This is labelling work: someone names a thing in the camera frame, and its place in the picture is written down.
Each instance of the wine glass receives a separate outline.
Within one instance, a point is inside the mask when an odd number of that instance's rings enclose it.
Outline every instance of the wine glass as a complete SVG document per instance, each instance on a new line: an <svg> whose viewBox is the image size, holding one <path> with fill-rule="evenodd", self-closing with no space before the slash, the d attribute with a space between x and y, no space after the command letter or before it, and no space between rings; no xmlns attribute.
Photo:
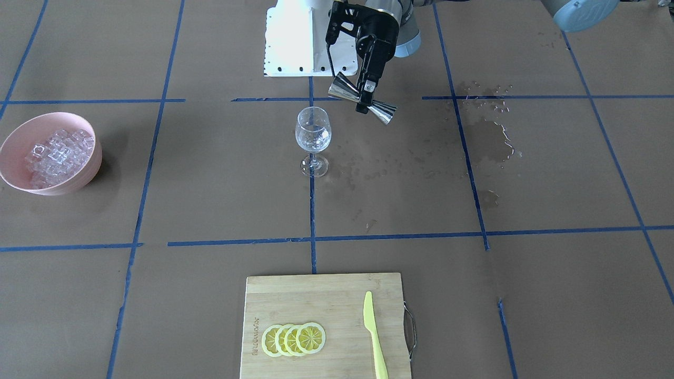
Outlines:
<svg viewBox="0 0 674 379"><path fill-rule="evenodd" d="M317 154L330 144L332 129L328 113L319 107L307 107L297 115L295 139L299 147L309 153L300 164L304 175L320 177L328 172L328 160Z"/></svg>

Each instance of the blue tape line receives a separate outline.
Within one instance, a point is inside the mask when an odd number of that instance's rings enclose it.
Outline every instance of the blue tape line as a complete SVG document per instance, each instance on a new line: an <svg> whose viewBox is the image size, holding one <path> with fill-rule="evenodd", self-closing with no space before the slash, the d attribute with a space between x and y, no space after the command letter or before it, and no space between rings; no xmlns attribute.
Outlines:
<svg viewBox="0 0 674 379"><path fill-rule="evenodd" d="M421 100L501 100L501 99L545 99L545 98L588 98L586 95L452 95L452 96L422 96Z"/></svg>
<svg viewBox="0 0 674 379"><path fill-rule="evenodd" d="M92 245L42 245L0 247L0 252L44 252L55 250L93 250L93 249L125 249L133 247L132 243L100 243Z"/></svg>
<svg viewBox="0 0 674 379"><path fill-rule="evenodd" d="M179 246L210 246L210 245L257 245L264 243L289 243L289 242L309 242L310 237L291 237L291 238L262 238L262 239L221 239L213 241L176 241L168 242L168 247Z"/></svg>
<svg viewBox="0 0 674 379"><path fill-rule="evenodd" d="M157 147L157 138L159 136L159 128L164 115L164 105L166 94L169 91L169 80L171 78L171 69L173 68L173 58L175 56L176 47L178 45L178 35L180 35L180 25L183 20L183 10L185 9L185 0L180 2L180 10L178 12L178 21L175 26L175 33L173 35L173 45L171 47L171 55L168 58L168 67L166 69L166 78L164 79L164 90L162 91L162 101L159 103L159 113L157 114L157 122L154 126L154 135L152 137L152 147L150 149L150 158L148 159L148 168L145 174L145 184L143 185L143 193L140 198L140 207L138 208L138 219L135 224L135 232L133 234L133 247L129 255L129 264L127 266L126 280L124 284L124 300L122 306L119 308L117 315L117 327L115 329L115 338L113 339L113 348L110 352L110 362L108 363L108 372L106 379L112 379L113 371L115 369L115 360L117 358L117 348L119 346L119 335L121 334L122 323L124 321L124 311L126 309L127 298L129 295L129 286L131 284L131 267L135 260L135 253L137 249L138 238L140 236L140 227L143 222L143 212L145 210L145 201L148 197L148 188L150 186L150 176L152 175L152 163L154 162L154 152Z"/></svg>
<svg viewBox="0 0 674 379"><path fill-rule="evenodd" d="M431 239L431 238L456 238L456 237L482 237L478 231L457 233L418 233L418 234L379 234L379 235L334 235L316 237L316 241L363 241L373 239Z"/></svg>
<svg viewBox="0 0 674 379"><path fill-rule="evenodd" d="M663 264L660 263L660 258L658 257L658 254L655 252L655 247L653 246L653 242L650 241L650 236L648 235L646 228L644 228L643 233L644 237L646 238L648 248L650 249L650 254L653 256L653 260L655 261L655 266L657 266L658 271L660 272L660 276L663 278L663 282L665 282L665 288L667 289L667 293L669 294L669 299L671 300L672 305L674 305L674 292L672 292L672 287L670 286L669 281L667 280L667 275L665 274Z"/></svg>
<svg viewBox="0 0 674 379"><path fill-rule="evenodd" d="M662 95L590 95L591 98L674 98L674 94Z"/></svg>
<svg viewBox="0 0 674 379"><path fill-rule="evenodd" d="M672 95L466 95L422 96L421 100L507 100L507 99L561 99L561 98L674 98Z"/></svg>
<svg viewBox="0 0 674 379"><path fill-rule="evenodd" d="M274 102L274 101L341 101L339 98L332 98L332 97L237 97L233 99L231 102L232 103L244 103L244 102L255 102L255 101L268 101L268 102Z"/></svg>
<svg viewBox="0 0 674 379"><path fill-rule="evenodd" d="M654 225L646 227L646 230L674 230L674 225Z"/></svg>
<svg viewBox="0 0 674 379"><path fill-rule="evenodd" d="M463 123L461 122L461 114L459 114L459 105L456 100L456 92L454 92L454 81L452 79L452 70L450 69L450 61L447 58L447 51L445 49L445 40L442 36L442 29L440 27L440 19L437 15L437 7L433 4L433 13L435 14L435 25L437 26L437 35L440 38L440 47L442 48L442 56L445 60L445 69L447 70L447 79L450 83L450 90L452 91L452 101L454 103L454 113L456 114L456 123L459 127L459 134L461 135L461 145L466 156L466 166L468 167L468 176L470 177L470 187L472 189L472 197L475 201L475 209L477 210L477 218L480 222L480 230L482 231L482 238L485 243L485 250L489 250L489 240L487 239L487 231L485 230L485 222L482 218L482 209L480 208L480 198L477 195L477 186L475 185L475 176L472 172L472 165L470 163L470 155L468 153L468 144L466 143L466 136L464 134Z"/></svg>
<svg viewBox="0 0 674 379"><path fill-rule="evenodd" d="M313 107L313 77L309 76L309 106ZM309 166L309 227L311 228L311 273L316 270L316 207L315 207L315 177L313 167Z"/></svg>
<svg viewBox="0 0 674 379"><path fill-rule="evenodd" d="M35 36L38 34L38 29L40 28L40 24L42 23L42 17L44 16L44 11L47 10L47 3L49 0L44 0L44 3L42 3L42 9L40 10L40 15L38 16L38 20L35 22L35 27L33 28L33 33L30 35L30 40L28 40L28 46L26 46L26 50L24 51L24 55L21 57L21 61L19 62L19 67L16 68L16 72L14 73L14 79L11 81L11 85L9 86L9 90L7 91L7 96L5 96L5 102L2 104L2 108L0 108L0 119L2 119L2 116L5 114L5 109L7 108L7 102L11 98L11 94L14 92L14 88L16 87L16 82L19 80L19 75L21 74L21 70L24 68L24 64L26 63L26 58L28 57L28 53L30 52L30 47L33 45L33 41L35 41Z"/></svg>
<svg viewBox="0 0 674 379"><path fill-rule="evenodd" d="M127 103L184 103L187 101L184 98L168 98L162 100L160 98L104 98L98 100L11 100L7 101L8 105L23 105L23 104L127 104Z"/></svg>
<svg viewBox="0 0 674 379"><path fill-rule="evenodd" d="M572 229L534 229L515 231L488 231L488 235L537 235L537 234L572 234L572 233L607 233L618 231L641 231L641 227L607 227L607 228L572 228Z"/></svg>
<svg viewBox="0 0 674 379"><path fill-rule="evenodd" d="M510 371L512 378L517 379L517 367L515 366L515 357L512 353L512 345L510 344L510 334L508 333L508 324L506 324L506 315L503 312L503 299L499 299L499 317L501 318L501 328L503 329L503 338L505 339L505 347L508 350L508 360L510 361Z"/></svg>
<svg viewBox="0 0 674 379"><path fill-rule="evenodd" d="M653 255L653 260L655 261L655 264L658 268L658 271L660 272L660 276L665 284L665 288L667 289L667 293L669 294L669 299L671 300L672 304L674 305L674 291L672 291L672 288L669 284L669 280L667 279L667 275L665 274L665 270L663 269L662 264L660 263L660 258L658 257L658 254L655 252L655 248L653 247L653 244L650 242L650 237L648 236L648 230L646 229L646 225L644 224L644 220L641 217L641 213L639 212L639 208L636 205L636 201L634 200L634 197L632 195L632 191L630 190L630 186L627 184L627 179L625 178L625 174L623 173L623 169L620 167L620 163L618 162L618 157L615 154L615 151L613 149L613 145L611 144L611 141L609 139L609 135L606 132L606 128L604 127L604 122L601 119L601 116L599 115L599 111L596 108L596 104L594 103L594 99L592 98L590 94L590 88L588 87L588 84L585 80L585 76L582 73L582 70L580 69L580 65L578 64L578 60L576 59L576 54L574 53L574 50L571 48L571 43L569 42L569 38L566 36L566 33L564 31L561 32L561 35L564 37L564 42L566 42L566 47L569 50L569 53L571 53L571 58L574 61L574 65L576 66L576 70L578 71L578 75L580 76L580 81L583 83L583 87L585 88L585 92L587 95L590 97L590 104L592 105L592 110L594 111L594 116L596 117L597 122L599 123L599 128L601 129L602 135L604 135L604 141L606 141L606 145L609 148L609 152L611 153L611 158L613 158L613 162L615 163L615 168L618 170L618 173L620 175L620 180L623 182L623 186L625 187L625 191L627 192L627 196L630 198L630 203L632 203L632 209L634 209L634 214L636 215L637 220L639 221L639 225L641 226L641 229L644 233L644 237L646 238L646 242L648 244L648 248L650 249L651 255Z"/></svg>
<svg viewBox="0 0 674 379"><path fill-rule="evenodd" d="M316 208L315 208L315 178L313 177L313 167L309 167L309 226L311 227L311 273L317 273L316 270Z"/></svg>
<svg viewBox="0 0 674 379"><path fill-rule="evenodd" d="M313 76L309 76L309 106L313 107Z"/></svg>
<svg viewBox="0 0 674 379"><path fill-rule="evenodd" d="M674 230L674 225L655 225L646 227L648 230ZM513 231L488 231L489 236L498 235L547 235L547 234L577 234L577 233L615 233L626 231L641 231L641 227L605 227L605 228L573 228L573 229L531 229ZM411 233L411 234L379 234L379 235L329 235L315 237L318 242L325 241L364 241L378 239L432 239L432 238L457 238L457 237L481 237L479 231L453 232L453 233ZM289 238L261 238L261 239L223 239L212 241L175 241L168 242L167 246L204 246L204 245L255 245L264 243L293 243L310 242L311 237Z"/></svg>

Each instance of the cable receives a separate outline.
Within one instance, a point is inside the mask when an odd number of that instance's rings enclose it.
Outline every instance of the cable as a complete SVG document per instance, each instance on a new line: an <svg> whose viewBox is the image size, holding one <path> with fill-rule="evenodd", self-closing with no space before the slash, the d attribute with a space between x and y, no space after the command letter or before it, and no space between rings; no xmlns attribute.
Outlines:
<svg viewBox="0 0 674 379"><path fill-rule="evenodd" d="M328 61L330 62L330 71L332 71L332 77L335 77L335 67L332 65L332 56L330 55L330 44L328 43Z"/></svg>

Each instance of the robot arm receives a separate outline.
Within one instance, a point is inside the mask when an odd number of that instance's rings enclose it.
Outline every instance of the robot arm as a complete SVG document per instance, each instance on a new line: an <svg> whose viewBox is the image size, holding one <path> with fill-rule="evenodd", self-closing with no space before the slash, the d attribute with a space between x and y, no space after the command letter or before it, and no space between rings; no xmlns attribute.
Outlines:
<svg viewBox="0 0 674 379"><path fill-rule="evenodd" d="M355 38L356 52L362 59L355 84L357 112L367 113L372 107L373 93L384 74L386 63L394 56L413 54L421 45L414 8L441 1L469 0L366 0L365 5L334 0L326 32L328 57L330 46L335 44L341 32ZM587 29L599 23L620 1L541 0L557 25L566 32ZM345 24L349 24L350 28L344 27Z"/></svg>
<svg viewBox="0 0 674 379"><path fill-rule="evenodd" d="M344 32L356 39L356 52L363 60L356 85L359 93L356 111L360 113L367 113L367 107L372 105L384 66L396 53L403 3L411 12L411 0L368 0L364 6L347 1L332 4L326 33L328 48L337 42L340 32Z"/></svg>

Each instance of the white mounting plate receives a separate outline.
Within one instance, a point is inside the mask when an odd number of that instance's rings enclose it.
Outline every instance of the white mounting plate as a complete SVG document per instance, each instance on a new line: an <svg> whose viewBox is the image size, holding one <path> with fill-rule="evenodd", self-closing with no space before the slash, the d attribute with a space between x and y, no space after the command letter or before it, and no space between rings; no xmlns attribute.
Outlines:
<svg viewBox="0 0 674 379"><path fill-rule="evenodd" d="M326 50L331 8L332 0L278 0L267 10L265 76L332 76ZM358 72L355 38L341 33L330 54L335 72Z"/></svg>

